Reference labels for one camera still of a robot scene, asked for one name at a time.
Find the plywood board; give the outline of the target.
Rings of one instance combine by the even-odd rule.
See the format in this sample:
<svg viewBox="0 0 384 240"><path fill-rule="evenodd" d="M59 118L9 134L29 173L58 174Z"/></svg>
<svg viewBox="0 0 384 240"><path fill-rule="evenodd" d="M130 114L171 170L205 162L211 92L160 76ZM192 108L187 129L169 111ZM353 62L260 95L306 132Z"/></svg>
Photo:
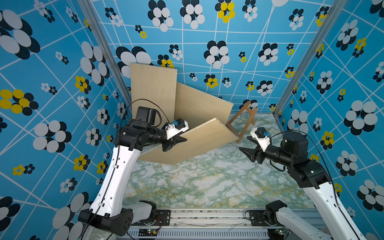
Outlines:
<svg viewBox="0 0 384 240"><path fill-rule="evenodd" d="M213 118L181 135L186 142L176 144L171 150L163 152L157 146L139 156L139 160L175 165L206 152L236 141L238 137L217 118Z"/></svg>
<svg viewBox="0 0 384 240"><path fill-rule="evenodd" d="M187 121L190 129L214 118L225 124L233 105L228 101L177 83L174 117Z"/></svg>
<svg viewBox="0 0 384 240"><path fill-rule="evenodd" d="M161 116L155 124L161 128L166 122L174 120L176 88L176 69L134 63L131 65L131 94L133 118L138 107L157 109Z"/></svg>

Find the wooden easel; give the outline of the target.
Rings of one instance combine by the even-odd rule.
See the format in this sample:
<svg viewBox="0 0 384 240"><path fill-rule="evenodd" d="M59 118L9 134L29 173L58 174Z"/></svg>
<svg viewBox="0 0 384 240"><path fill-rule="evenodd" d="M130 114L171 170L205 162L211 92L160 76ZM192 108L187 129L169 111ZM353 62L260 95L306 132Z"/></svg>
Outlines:
<svg viewBox="0 0 384 240"><path fill-rule="evenodd" d="M255 115L258 112L257 100L244 100L239 111L226 123L226 127L238 138L240 143L250 125L255 125Z"/></svg>

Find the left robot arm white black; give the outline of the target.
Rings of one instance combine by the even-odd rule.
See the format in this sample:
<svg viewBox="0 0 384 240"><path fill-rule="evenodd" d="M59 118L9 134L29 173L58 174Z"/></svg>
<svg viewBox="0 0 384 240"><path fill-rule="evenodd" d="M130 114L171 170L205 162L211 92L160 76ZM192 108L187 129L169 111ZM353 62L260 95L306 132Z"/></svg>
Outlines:
<svg viewBox="0 0 384 240"><path fill-rule="evenodd" d="M101 189L87 210L82 210L79 221L100 230L124 236L133 223L153 222L157 205L139 201L129 208L123 208L124 189L128 184L133 167L144 147L161 144L163 152L186 141L181 133L189 129L187 121L179 118L159 129L155 126L157 109L139 107L135 119L120 127L116 133L115 147L110 166Z"/></svg>

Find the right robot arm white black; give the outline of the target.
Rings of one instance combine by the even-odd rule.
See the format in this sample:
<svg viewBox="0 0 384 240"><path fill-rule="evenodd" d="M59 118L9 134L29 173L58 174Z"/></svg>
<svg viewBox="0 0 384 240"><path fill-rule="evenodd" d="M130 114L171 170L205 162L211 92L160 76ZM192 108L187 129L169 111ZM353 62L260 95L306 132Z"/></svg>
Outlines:
<svg viewBox="0 0 384 240"><path fill-rule="evenodd" d="M247 139L254 149L240 148L253 163L264 160L280 164L314 203L329 233L315 228L295 214L287 204L274 201L266 205L265 218L269 225L287 227L302 240L364 240L336 194L329 171L308 157L309 141L302 131L284 131L280 147L273 146L272 136L265 128L254 128Z"/></svg>

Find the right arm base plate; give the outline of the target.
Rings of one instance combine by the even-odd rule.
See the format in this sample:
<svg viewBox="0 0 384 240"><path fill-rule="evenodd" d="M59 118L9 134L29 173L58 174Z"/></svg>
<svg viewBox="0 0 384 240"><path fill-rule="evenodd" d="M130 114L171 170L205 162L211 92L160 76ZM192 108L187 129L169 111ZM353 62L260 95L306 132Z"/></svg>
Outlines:
<svg viewBox="0 0 384 240"><path fill-rule="evenodd" d="M263 210L247 210L245 218L251 222L253 227L277 227L282 226L279 223L269 223Z"/></svg>

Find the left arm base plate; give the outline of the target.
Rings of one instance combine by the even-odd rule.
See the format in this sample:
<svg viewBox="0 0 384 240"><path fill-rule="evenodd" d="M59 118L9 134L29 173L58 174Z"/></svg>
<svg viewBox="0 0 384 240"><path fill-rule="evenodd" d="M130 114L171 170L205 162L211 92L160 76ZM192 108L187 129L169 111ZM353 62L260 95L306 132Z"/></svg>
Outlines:
<svg viewBox="0 0 384 240"><path fill-rule="evenodd" d="M171 210L157 210L155 220L146 222L144 220L136 222L133 226L169 226L171 220Z"/></svg>

